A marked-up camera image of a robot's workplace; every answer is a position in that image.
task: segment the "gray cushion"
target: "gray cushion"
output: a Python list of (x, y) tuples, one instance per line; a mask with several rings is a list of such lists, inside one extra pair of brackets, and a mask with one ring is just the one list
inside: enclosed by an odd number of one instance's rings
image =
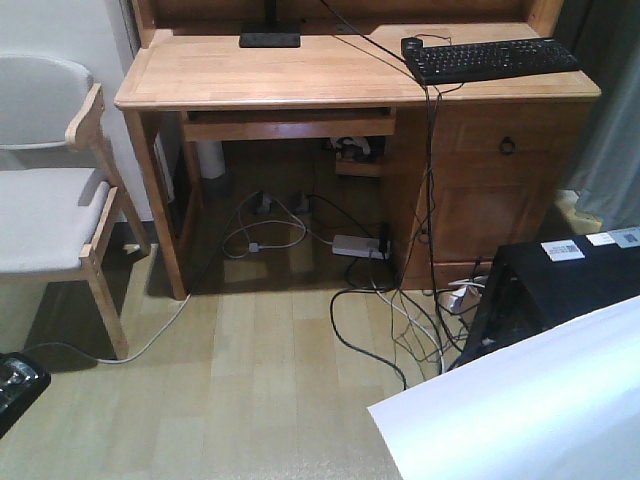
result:
[(0, 273), (79, 268), (108, 192), (94, 168), (0, 172)]
[(64, 145), (64, 133), (93, 84), (74, 62), (0, 55), (0, 148)]

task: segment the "chair backrest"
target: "chair backrest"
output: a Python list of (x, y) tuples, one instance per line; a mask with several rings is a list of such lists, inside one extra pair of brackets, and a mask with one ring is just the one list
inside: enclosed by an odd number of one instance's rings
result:
[(0, 149), (65, 145), (93, 77), (68, 60), (0, 54)]

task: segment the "desk drawer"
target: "desk drawer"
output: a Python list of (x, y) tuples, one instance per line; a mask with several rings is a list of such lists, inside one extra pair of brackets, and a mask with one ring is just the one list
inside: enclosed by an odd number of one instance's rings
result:
[(566, 152), (589, 103), (442, 105), (435, 153)]
[(395, 110), (189, 112), (183, 127), (186, 141), (386, 136), (395, 131)]

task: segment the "white cable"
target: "white cable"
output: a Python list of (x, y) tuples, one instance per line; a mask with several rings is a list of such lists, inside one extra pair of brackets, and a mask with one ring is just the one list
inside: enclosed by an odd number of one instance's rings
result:
[[(252, 194), (250, 194), (249, 196), (247, 196), (241, 203), (240, 205), (236, 208), (236, 210), (231, 214), (231, 216), (229, 217), (229, 219), (227, 220), (226, 224), (225, 224), (225, 228), (224, 230), (226, 230), (227, 228), (229, 228), (229, 225), (231, 224), (231, 222), (233, 221), (234, 216), (236, 215), (236, 213), (240, 210), (240, 208), (246, 203), (248, 202), (251, 198), (253, 198), (256, 194), (258, 194), (259, 192), (254, 192)], [(198, 275), (198, 277), (196, 278), (195, 282), (193, 283), (193, 288), (192, 290), (197, 289), (198, 285), (200, 284), (200, 282), (202, 281), (202, 278), (204, 277), (205, 273), (207, 272), (207, 270), (209, 269), (209, 265), (211, 265), (211, 262), (213, 261), (214, 257), (215, 257), (215, 252), (217, 249), (213, 249), (213, 253), (209, 256), (208, 261), (205, 263), (204, 267), (202, 268), (202, 270), (200, 271), (200, 274)], [(94, 357), (93, 355), (90, 355), (89, 353), (85, 352), (84, 350), (82, 350), (81, 348), (78, 348), (77, 346), (67, 343), (67, 342), (46, 342), (46, 343), (39, 343), (36, 345), (33, 345), (31, 347), (27, 347), (26, 349), (23, 350), (23, 352), (27, 352), (30, 350), (35, 350), (36, 348), (41, 348), (41, 347), (46, 347), (46, 346), (56, 346), (56, 345), (61, 345), (67, 348), (70, 348), (76, 352), (78, 352), (80, 355), (84, 356), (85, 358), (88, 358), (92, 361), (98, 362), (100, 364), (105, 364), (105, 365), (122, 365), (125, 363), (129, 363), (132, 362), (134, 360), (136, 360), (137, 358), (139, 358), (143, 353), (145, 353), (150, 347), (151, 345), (153, 345), (155, 343), (155, 341), (160, 337), (160, 335), (162, 335), (171, 325), (173, 325), (173, 323), (178, 319), (178, 317), (180, 316), (180, 314), (182, 313), (182, 311), (184, 310), (184, 308), (187, 306), (187, 303), (189, 302), (189, 300), (191, 299), (191, 293), (189, 293), (187, 295), (187, 297), (182, 300), (182, 302), (180, 302), (180, 305), (178, 306), (178, 309), (176, 310), (176, 312), (171, 316), (171, 318), (162, 326), (162, 328), (160, 330), (158, 330), (152, 337), (151, 339), (145, 344), (144, 347), (142, 347), (136, 354), (132, 355), (131, 357), (127, 357), (127, 358), (123, 358), (121, 360), (109, 360), (109, 359), (105, 359), (105, 358), (97, 358)]]
[(468, 285), (470, 287), (486, 288), (486, 285), (478, 282), (472, 282), (470, 280), (456, 280), (454, 282), (449, 282), (449, 285)]
[[(233, 215), (235, 215), (238, 219), (238, 223), (240, 224), (240, 228), (235, 229), (233, 232), (229, 233), (223, 240), (222, 242), (222, 252), (224, 253), (224, 255), (228, 258), (231, 259), (241, 259), (241, 258), (245, 258), (247, 255), (249, 255), (249, 253), (252, 253), (251, 250), (251, 244), (255, 243), (252, 241), (251, 236), (249, 235), (249, 230), (258, 226), (263, 226), (263, 225), (269, 225), (269, 224), (278, 224), (278, 225), (289, 225), (292, 227), (296, 227), (299, 228), (301, 233), (300, 236), (298, 238), (296, 238), (295, 240), (283, 244), (283, 245), (262, 245), (262, 244), (257, 244), (257, 249), (258, 250), (275, 250), (275, 249), (282, 249), (282, 248), (290, 248), (293, 247), (295, 245), (298, 245), (300, 242), (302, 242), (307, 233), (313, 235), (314, 237), (316, 237), (319, 241), (321, 241), (322, 243), (326, 244), (326, 245), (333, 245), (333, 242), (330, 242), (328, 240), (323, 239), (322, 237), (320, 237), (318, 234), (314, 233), (313, 231), (311, 231), (311, 229), (299, 218), (297, 217), (293, 212), (291, 212), (280, 200), (278, 200), (277, 198), (275, 198), (274, 196), (270, 195), (269, 197), (275, 202), (277, 203), (280, 208), (282, 208), (282, 210), (290, 217), (293, 219), (292, 222), (288, 222), (285, 220), (263, 220), (260, 222), (255, 222), (255, 223), (251, 223), (248, 225), (245, 225), (242, 221), (242, 207), (253, 197), (255, 197), (256, 195), (258, 195), (260, 192), (253, 192), (252, 194), (250, 194), (249, 196), (247, 196), (242, 202), (240, 202), (240, 204), (238, 205), (238, 207), (236, 207), (236, 209), (234, 210)], [(226, 244), (229, 242), (229, 240), (231, 240), (233, 237), (235, 237), (236, 235), (238, 235), (239, 233), (244, 233), (245, 238), (247, 239), (247, 248), (246, 250), (238, 255), (232, 254), (230, 253), (227, 249), (226, 249)]]
[(389, 300), (387, 297), (385, 297), (380, 291), (378, 291), (378, 289), (376, 288), (376, 294), (382, 299), (382, 301), (384, 301), (387, 305), (390, 305), (392, 308), (394, 308), (395, 310), (397, 310), (398, 312), (400, 312), (403, 316), (405, 316), (407, 318), (407, 320), (409, 320), (410, 323), (412, 323), (414, 326), (416, 326), (422, 333), (424, 333), (429, 340), (431, 341), (431, 343), (433, 343), (434, 347), (436, 347), (436, 351), (439, 354), (440, 357), (440, 366), (442, 368), (443, 372), (446, 372), (445, 370), (445, 364), (444, 364), (444, 355), (443, 352), (440, 348), (440, 345), (438, 345), (438, 342), (436, 341), (436, 339), (433, 337), (433, 335), (431, 335), (431, 333), (426, 329), (426, 327), (424, 325), (422, 325), (420, 322), (418, 322), (416, 319), (414, 319), (409, 312), (407, 312), (406, 310), (404, 310), (403, 308), (398, 307), (395, 303), (393, 303), (391, 300)]

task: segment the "black device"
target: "black device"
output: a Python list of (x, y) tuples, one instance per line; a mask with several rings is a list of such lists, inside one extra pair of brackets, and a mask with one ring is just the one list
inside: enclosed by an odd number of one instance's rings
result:
[(579, 70), (577, 59), (553, 38), (424, 47), (401, 40), (402, 56), (421, 85), (466, 83)]
[(277, 0), (264, 0), (264, 22), (246, 23), (240, 34), (242, 48), (300, 47), (300, 26), (278, 20)]
[(498, 248), (455, 365), (640, 295), (640, 247), (572, 240), (585, 258), (553, 262), (536, 242)]
[(51, 383), (51, 376), (20, 353), (0, 355), (0, 438)]

